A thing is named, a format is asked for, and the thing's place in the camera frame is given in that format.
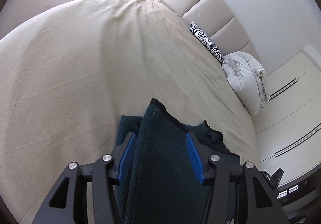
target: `bed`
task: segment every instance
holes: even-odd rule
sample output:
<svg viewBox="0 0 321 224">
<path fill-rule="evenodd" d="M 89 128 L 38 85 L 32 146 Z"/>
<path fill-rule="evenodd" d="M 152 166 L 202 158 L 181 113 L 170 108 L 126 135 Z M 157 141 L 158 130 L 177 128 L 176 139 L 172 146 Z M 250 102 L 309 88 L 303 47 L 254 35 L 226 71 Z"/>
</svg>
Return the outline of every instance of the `bed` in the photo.
<svg viewBox="0 0 321 224">
<path fill-rule="evenodd" d="M 76 0 L 0 41 L 0 194 L 19 223 L 69 162 L 111 152 L 121 115 L 142 116 L 152 98 L 182 123 L 207 120 L 241 163 L 259 166 L 247 110 L 169 5 Z"/>
</svg>

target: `folded comforter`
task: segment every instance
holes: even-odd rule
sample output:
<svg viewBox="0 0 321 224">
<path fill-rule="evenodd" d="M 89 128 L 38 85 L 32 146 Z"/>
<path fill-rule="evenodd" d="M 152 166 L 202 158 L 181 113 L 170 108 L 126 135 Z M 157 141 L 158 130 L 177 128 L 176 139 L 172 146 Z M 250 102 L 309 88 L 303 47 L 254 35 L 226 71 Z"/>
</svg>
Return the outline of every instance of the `folded comforter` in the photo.
<svg viewBox="0 0 321 224">
<path fill-rule="evenodd" d="M 265 69 L 252 55 L 237 51 L 224 56 L 227 80 L 250 115 L 269 101 Z"/>
</svg>

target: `headboard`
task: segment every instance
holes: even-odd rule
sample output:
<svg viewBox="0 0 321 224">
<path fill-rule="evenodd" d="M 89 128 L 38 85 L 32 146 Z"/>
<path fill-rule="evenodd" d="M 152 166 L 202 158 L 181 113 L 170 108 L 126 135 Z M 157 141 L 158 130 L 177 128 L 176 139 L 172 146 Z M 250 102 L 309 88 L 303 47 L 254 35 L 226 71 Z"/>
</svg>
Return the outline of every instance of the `headboard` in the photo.
<svg viewBox="0 0 321 224">
<path fill-rule="evenodd" d="M 260 61 L 248 34 L 223 0 L 164 0 L 187 23 L 195 22 L 223 55 L 242 51 Z"/>
</svg>

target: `pillow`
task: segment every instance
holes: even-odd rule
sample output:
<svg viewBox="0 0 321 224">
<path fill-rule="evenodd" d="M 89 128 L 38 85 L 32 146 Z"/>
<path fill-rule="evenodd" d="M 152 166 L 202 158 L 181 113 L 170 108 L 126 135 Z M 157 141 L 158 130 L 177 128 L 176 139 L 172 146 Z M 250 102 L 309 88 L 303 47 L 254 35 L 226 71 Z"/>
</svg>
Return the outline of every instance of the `pillow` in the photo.
<svg viewBox="0 0 321 224">
<path fill-rule="evenodd" d="M 189 30 L 211 52 L 211 54 L 214 55 L 217 60 L 219 60 L 221 64 L 225 64 L 223 55 L 221 54 L 217 45 L 214 44 L 212 39 L 210 39 L 198 25 L 192 22 Z"/>
</svg>

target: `cabinet handle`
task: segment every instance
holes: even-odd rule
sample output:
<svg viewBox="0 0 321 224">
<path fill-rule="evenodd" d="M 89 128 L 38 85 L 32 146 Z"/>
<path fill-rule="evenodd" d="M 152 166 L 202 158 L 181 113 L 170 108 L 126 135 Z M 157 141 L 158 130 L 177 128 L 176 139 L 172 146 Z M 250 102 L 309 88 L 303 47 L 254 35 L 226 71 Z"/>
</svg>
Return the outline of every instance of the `cabinet handle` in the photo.
<svg viewBox="0 0 321 224">
<path fill-rule="evenodd" d="M 293 142 L 292 144 L 290 144 L 289 146 L 283 148 L 282 150 L 279 150 L 276 153 L 274 153 L 274 154 L 276 154 L 275 157 L 281 156 L 282 154 L 284 154 L 284 153 L 292 150 L 293 148 L 297 147 L 299 144 L 301 144 L 302 142 L 306 141 L 311 136 L 313 136 L 320 129 L 321 129 L 321 123 L 319 125 L 317 125 L 312 131 L 310 131 L 309 133 L 304 135 L 302 138 L 300 138 L 299 140 Z"/>
<path fill-rule="evenodd" d="M 273 98 L 277 97 L 279 94 L 283 93 L 286 89 L 289 89 L 292 85 L 294 85 L 297 82 L 297 79 L 294 78 L 291 82 L 289 82 L 288 84 L 286 84 L 285 86 L 283 86 L 281 89 L 277 90 L 275 93 L 270 95 L 270 100 L 272 100 Z"/>
</svg>

